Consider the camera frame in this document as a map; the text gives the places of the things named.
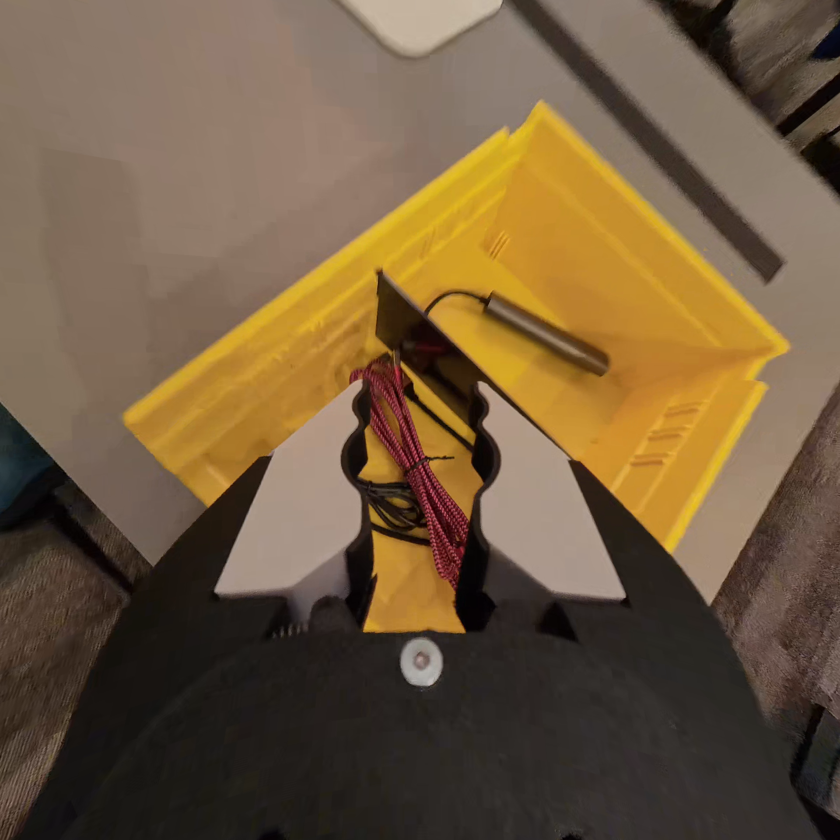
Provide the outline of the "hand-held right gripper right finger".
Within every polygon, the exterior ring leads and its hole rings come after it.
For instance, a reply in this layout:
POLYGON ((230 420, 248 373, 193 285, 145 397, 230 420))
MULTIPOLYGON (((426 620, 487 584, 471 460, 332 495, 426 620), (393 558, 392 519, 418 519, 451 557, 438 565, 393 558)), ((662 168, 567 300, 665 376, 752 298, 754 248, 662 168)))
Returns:
POLYGON ((480 479, 456 585, 466 631, 506 603, 536 623, 559 602, 621 604, 626 592, 573 462, 491 385, 472 388, 471 465, 480 479))

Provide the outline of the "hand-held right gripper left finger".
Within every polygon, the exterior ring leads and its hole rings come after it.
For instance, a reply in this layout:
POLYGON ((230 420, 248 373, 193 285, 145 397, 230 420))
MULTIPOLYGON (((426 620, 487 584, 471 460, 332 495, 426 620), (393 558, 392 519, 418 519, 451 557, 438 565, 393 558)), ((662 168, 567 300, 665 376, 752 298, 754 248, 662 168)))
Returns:
POLYGON ((357 479, 368 462, 370 418, 369 387, 353 382, 273 451, 215 595, 282 597, 294 623, 335 596, 364 624, 375 588, 374 546, 357 479))

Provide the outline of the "grey usb hub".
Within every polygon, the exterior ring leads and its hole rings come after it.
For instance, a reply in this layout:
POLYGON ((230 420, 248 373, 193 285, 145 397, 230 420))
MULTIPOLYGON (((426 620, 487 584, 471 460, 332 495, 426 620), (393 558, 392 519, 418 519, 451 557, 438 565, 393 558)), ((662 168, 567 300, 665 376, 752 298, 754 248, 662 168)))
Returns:
POLYGON ((604 376, 610 370, 610 357, 604 351, 495 291, 482 302, 487 316, 554 352, 574 367, 596 376, 604 376))

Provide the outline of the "yellow plastic bin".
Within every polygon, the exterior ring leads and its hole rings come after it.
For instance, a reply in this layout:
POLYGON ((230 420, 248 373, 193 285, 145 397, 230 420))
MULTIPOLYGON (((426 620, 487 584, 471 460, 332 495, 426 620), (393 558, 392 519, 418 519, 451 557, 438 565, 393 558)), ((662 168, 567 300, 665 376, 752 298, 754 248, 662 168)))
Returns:
POLYGON ((543 103, 126 412, 136 438, 211 504, 164 561, 207 549, 214 600, 286 602, 214 588, 273 451, 365 382, 367 629, 465 631, 455 595, 480 487, 476 434, 376 338, 379 269, 571 458, 622 604, 635 561, 702 602, 670 551, 760 404, 762 369, 789 344, 543 103), (493 291, 604 351, 610 370, 580 370, 487 316, 493 291), (406 472, 424 455, 455 458, 406 472))

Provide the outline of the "black bin divider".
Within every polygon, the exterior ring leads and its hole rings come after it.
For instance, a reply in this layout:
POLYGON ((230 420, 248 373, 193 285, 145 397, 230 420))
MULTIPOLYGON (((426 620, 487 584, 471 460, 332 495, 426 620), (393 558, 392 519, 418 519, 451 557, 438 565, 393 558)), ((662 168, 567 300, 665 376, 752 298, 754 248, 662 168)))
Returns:
POLYGON ((376 271, 375 336, 407 369, 470 424, 476 385, 489 376, 384 272, 376 271))

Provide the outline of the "person's legs in jeans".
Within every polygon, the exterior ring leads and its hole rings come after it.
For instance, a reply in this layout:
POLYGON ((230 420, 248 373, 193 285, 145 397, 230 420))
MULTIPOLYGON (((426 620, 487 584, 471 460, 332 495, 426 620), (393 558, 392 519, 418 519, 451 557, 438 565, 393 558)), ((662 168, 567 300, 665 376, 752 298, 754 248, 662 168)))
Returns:
POLYGON ((55 460, 1 405, 1 530, 29 518, 65 478, 55 460))

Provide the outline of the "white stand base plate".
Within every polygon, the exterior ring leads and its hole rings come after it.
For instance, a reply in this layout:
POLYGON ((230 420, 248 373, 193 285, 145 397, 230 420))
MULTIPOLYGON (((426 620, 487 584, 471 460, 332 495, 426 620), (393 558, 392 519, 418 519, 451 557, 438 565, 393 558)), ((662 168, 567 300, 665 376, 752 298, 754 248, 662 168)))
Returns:
POLYGON ((339 5, 384 47, 414 59, 494 17, 502 1, 339 1, 339 5))

